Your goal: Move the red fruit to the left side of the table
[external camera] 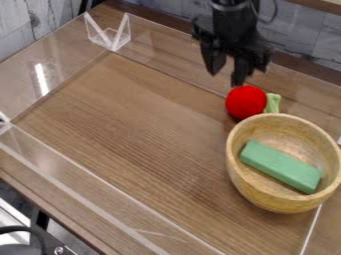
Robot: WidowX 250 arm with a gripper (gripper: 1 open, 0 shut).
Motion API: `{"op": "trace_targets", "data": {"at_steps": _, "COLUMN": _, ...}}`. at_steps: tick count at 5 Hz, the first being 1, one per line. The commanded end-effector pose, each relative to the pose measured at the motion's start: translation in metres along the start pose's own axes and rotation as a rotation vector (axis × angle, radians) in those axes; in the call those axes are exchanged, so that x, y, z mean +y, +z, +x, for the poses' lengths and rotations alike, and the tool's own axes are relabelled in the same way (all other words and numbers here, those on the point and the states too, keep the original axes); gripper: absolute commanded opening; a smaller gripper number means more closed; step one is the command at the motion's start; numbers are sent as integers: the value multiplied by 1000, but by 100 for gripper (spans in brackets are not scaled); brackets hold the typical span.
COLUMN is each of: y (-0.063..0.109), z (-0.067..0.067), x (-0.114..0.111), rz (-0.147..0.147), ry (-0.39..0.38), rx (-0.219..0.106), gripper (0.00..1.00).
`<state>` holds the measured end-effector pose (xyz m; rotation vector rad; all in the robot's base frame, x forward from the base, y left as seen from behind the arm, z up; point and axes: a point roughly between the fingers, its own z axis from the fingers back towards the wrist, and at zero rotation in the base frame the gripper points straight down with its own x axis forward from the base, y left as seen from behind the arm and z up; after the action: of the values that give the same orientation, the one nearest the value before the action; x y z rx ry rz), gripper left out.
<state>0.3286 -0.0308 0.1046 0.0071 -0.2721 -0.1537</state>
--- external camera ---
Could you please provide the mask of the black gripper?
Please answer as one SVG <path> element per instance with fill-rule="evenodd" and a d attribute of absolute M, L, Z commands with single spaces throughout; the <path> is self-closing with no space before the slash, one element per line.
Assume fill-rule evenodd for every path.
<path fill-rule="evenodd" d="M 198 15 L 191 19 L 191 36 L 199 41 L 207 72 L 214 76 L 234 58 L 231 85 L 240 87 L 257 69 L 266 71 L 273 50 L 260 34 L 256 19 Z"/>

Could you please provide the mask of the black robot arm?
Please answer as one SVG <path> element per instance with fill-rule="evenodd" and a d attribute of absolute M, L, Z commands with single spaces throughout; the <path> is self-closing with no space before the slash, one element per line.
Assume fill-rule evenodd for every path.
<path fill-rule="evenodd" d="M 273 48 L 261 35 L 257 24 L 272 23 L 278 12 L 262 20 L 258 16 L 260 0 L 209 0 L 211 15 L 191 19 L 191 36 L 199 42 L 201 55 L 207 72 L 215 76 L 234 60 L 230 85 L 240 87 L 256 70 L 266 72 Z"/>

